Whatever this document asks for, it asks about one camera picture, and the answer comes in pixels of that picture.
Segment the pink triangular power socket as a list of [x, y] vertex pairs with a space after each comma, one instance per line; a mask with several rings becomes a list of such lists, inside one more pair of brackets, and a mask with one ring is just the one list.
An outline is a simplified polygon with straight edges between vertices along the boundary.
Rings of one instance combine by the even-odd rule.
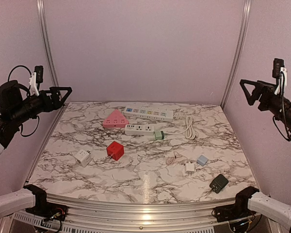
[[102, 123], [104, 128], [124, 128], [129, 121], [119, 110], [114, 110]]

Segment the dark green charger plug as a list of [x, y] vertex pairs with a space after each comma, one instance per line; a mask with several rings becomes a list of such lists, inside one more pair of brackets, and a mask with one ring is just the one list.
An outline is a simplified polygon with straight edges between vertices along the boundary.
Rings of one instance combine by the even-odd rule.
[[209, 187], [214, 193], [218, 194], [228, 183], [228, 179], [223, 174], [219, 174], [211, 181]]

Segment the white charger plug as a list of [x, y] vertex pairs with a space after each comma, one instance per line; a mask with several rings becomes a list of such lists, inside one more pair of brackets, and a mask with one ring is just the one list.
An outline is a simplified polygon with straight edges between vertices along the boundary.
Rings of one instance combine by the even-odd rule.
[[187, 162], [185, 164], [185, 173], [192, 175], [195, 171], [194, 164], [191, 162]]

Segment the green plug adapter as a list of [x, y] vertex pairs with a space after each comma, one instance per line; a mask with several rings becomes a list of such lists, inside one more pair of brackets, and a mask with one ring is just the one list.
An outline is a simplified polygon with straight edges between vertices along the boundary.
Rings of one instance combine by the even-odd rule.
[[155, 140], [163, 140], [165, 138], [163, 131], [155, 131], [154, 132]]

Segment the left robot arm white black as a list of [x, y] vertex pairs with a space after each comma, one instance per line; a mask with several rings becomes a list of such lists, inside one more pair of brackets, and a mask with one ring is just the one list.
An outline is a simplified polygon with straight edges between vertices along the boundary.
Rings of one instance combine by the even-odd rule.
[[[22, 90], [29, 93], [29, 89], [16, 80], [0, 86], [0, 155], [26, 121], [39, 119], [40, 113], [60, 109], [72, 93], [71, 87], [50, 87], [23, 99]], [[52, 210], [46, 192], [32, 184], [0, 196], [0, 219], [23, 209], [41, 216], [48, 216]]]

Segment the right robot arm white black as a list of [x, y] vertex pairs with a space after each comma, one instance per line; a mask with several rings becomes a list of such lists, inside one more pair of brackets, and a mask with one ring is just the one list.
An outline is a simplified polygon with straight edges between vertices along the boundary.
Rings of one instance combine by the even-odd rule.
[[[260, 111], [270, 111], [275, 120], [283, 122], [291, 142], [291, 102], [284, 97], [282, 81], [275, 84], [264, 81], [242, 79], [240, 85], [247, 102], [252, 106], [256, 101]], [[277, 201], [254, 187], [245, 188], [236, 195], [236, 202], [231, 206], [234, 217], [242, 217], [248, 210], [258, 212], [279, 223], [291, 233], [291, 206]]]

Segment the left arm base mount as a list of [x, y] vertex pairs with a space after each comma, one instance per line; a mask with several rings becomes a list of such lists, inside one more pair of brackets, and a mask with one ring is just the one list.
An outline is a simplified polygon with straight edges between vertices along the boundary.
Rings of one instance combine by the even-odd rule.
[[25, 211], [27, 213], [42, 217], [43, 220], [40, 226], [46, 226], [47, 223], [55, 223], [58, 221], [59, 227], [57, 228], [57, 232], [59, 232], [63, 227], [63, 222], [65, 220], [68, 207], [62, 204], [47, 202], [46, 205], [42, 207], [35, 206], [32, 208], [26, 208]]

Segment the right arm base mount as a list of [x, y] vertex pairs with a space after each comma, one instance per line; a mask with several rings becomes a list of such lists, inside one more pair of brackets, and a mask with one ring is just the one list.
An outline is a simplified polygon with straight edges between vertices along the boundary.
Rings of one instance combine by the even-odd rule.
[[213, 208], [211, 215], [217, 222], [229, 222], [233, 233], [246, 232], [256, 218], [256, 212], [243, 210], [238, 212], [233, 204]]

